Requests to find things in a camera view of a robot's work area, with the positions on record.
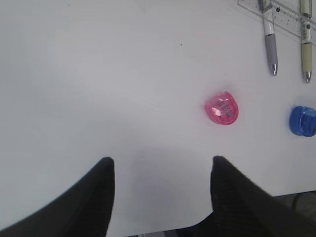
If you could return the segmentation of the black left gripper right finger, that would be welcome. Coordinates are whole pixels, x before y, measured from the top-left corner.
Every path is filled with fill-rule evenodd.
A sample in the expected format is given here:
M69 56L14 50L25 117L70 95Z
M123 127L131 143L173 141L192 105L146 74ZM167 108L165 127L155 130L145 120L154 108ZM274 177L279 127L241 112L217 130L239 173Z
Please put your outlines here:
M210 193L215 224L222 237L316 235L315 222L279 203L225 157L213 157Z

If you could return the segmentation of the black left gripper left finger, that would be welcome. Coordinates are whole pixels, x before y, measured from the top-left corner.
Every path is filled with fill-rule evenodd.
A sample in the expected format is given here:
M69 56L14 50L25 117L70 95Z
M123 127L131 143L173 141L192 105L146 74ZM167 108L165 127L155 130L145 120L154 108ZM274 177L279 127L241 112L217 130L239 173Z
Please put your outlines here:
M112 216L115 169L100 159L54 201L1 230L2 237L104 237Z

